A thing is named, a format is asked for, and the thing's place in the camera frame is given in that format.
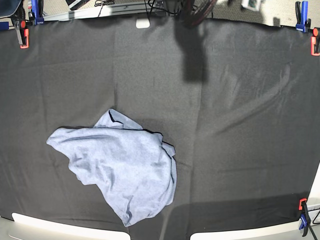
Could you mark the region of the light blue t-shirt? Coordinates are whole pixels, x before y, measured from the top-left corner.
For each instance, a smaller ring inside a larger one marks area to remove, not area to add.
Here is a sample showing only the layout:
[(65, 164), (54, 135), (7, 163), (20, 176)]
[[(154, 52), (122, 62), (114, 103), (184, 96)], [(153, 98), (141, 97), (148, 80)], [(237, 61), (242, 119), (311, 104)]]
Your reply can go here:
[(92, 127), (58, 128), (47, 144), (84, 185), (96, 185), (124, 226), (155, 217), (174, 200), (175, 148), (163, 135), (109, 109)]

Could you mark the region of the black table cloth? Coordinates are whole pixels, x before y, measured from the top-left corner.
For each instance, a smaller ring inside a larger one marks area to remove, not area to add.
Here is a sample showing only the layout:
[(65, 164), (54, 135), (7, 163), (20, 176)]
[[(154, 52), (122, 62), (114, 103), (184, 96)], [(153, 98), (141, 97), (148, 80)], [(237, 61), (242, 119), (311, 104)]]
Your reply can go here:
[[(299, 219), (320, 162), (320, 59), (288, 28), (172, 17), (52, 22), (20, 49), (0, 34), (0, 214), (123, 231), (134, 240), (255, 229)], [(47, 145), (108, 109), (175, 147), (177, 189), (124, 227), (96, 186)]]

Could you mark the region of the blue clamp top left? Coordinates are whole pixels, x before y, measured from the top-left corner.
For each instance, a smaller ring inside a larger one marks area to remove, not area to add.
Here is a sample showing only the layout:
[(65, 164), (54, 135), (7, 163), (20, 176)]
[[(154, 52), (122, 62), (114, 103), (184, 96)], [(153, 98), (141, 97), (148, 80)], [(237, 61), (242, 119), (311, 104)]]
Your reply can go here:
[(28, 17), (33, 25), (42, 25), (45, 23), (43, 17), (44, 1), (29, 0), (28, 1)]

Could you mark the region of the orange clamp top left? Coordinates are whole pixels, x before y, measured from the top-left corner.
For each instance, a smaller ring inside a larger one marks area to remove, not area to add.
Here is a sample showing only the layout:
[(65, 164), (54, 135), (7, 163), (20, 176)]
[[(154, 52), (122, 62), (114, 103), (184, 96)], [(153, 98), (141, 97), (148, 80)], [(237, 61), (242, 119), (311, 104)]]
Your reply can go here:
[(29, 47), (29, 29), (25, 20), (18, 20), (14, 22), (14, 29), (17, 34), (20, 49), (27, 49)]

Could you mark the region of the blue clamp top right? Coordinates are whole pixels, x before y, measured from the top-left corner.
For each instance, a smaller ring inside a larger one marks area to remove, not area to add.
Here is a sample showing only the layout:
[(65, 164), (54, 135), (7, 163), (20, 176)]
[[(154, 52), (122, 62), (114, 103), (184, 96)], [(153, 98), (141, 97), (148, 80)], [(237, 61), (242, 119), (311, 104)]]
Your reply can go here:
[(311, 19), (308, 18), (308, 6), (309, 2), (306, 0), (295, 2), (295, 15), (297, 20), (295, 29), (303, 33), (307, 33), (311, 27)]

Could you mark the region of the orange blue clamp bottom right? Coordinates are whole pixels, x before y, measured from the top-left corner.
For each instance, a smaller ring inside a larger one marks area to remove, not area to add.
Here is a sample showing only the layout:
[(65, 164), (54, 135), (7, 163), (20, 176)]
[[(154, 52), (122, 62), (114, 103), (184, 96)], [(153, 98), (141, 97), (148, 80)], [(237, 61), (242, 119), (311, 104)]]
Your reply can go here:
[(311, 219), (308, 212), (307, 198), (302, 198), (299, 200), (298, 210), (300, 211), (300, 226), (299, 230), (303, 230), (302, 237), (306, 237), (309, 231), (309, 226)]

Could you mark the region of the orange clamp top right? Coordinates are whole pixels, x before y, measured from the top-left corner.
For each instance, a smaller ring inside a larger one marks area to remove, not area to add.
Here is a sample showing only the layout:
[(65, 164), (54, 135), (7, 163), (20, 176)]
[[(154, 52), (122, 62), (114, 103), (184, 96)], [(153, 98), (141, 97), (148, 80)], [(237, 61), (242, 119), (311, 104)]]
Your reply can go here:
[(315, 27), (312, 30), (311, 55), (312, 56), (320, 55), (320, 28), (319, 27)]

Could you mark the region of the aluminium rail behind table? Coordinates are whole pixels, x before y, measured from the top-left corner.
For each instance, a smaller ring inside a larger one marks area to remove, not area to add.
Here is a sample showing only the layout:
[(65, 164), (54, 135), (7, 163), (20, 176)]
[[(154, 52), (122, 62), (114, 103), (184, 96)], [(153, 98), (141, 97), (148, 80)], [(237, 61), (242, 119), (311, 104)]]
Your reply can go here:
[(150, 10), (148, 4), (142, 2), (130, 2), (111, 4), (106, 6), (91, 7), (85, 9), (72, 10), (69, 12), (47, 15), (43, 19), (45, 22), (50, 21), (71, 21), (74, 19), (91, 19), (98, 17), (108, 17), (117, 15), (130, 15), (146, 13)]

